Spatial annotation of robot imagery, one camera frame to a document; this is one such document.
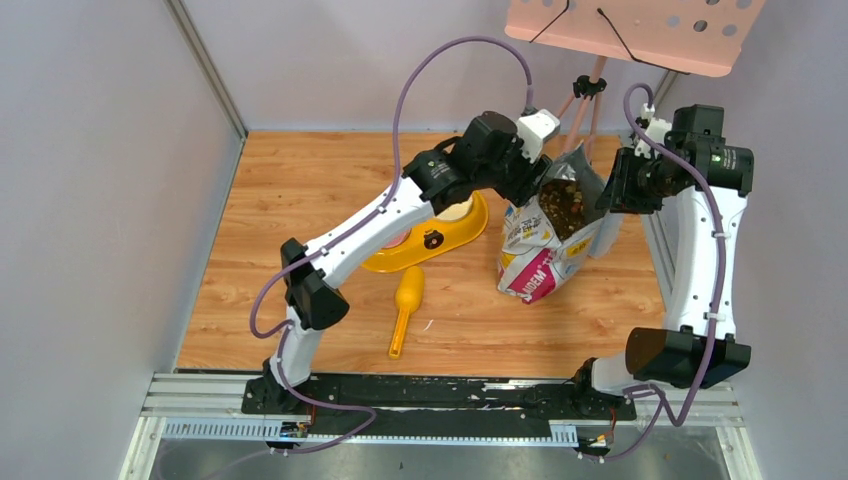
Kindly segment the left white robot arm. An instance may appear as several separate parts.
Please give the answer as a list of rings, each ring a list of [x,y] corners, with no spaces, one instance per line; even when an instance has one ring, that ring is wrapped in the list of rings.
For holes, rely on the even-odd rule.
[[[340,289],[348,277],[390,240],[491,189],[515,206],[539,190],[551,165],[545,144],[560,130],[545,109],[512,120],[494,111],[474,117],[460,136],[418,153],[399,177],[333,230],[306,243],[281,245],[286,318],[276,353],[268,360],[268,400],[283,413],[298,411],[314,355],[325,330],[350,305]]]

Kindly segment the yellow plastic scoop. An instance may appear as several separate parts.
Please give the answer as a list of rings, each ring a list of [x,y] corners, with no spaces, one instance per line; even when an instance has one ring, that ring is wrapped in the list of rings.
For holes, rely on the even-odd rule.
[[[418,266],[408,268],[400,279],[394,297],[397,319],[388,349],[392,360],[399,359],[402,354],[410,317],[422,304],[424,284],[425,274]]]

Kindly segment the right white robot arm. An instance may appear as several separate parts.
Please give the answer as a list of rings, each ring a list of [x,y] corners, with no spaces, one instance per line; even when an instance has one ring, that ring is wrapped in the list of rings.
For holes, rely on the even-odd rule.
[[[598,205],[653,214],[672,200],[678,243],[671,300],[660,328],[638,327],[622,353],[590,358],[576,372],[571,403],[584,417],[619,410],[659,382],[708,389],[746,369],[751,347],[737,341],[732,280],[736,239],[752,191],[754,154],[730,146],[724,110],[695,104],[671,121],[646,103],[635,144],[617,151]]]

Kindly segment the pet food bag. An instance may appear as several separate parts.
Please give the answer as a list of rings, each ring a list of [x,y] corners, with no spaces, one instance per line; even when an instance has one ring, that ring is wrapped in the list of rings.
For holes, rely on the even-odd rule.
[[[532,304],[568,282],[586,262],[608,214],[598,204],[605,186],[583,144],[557,157],[538,193],[505,211],[497,290]]]

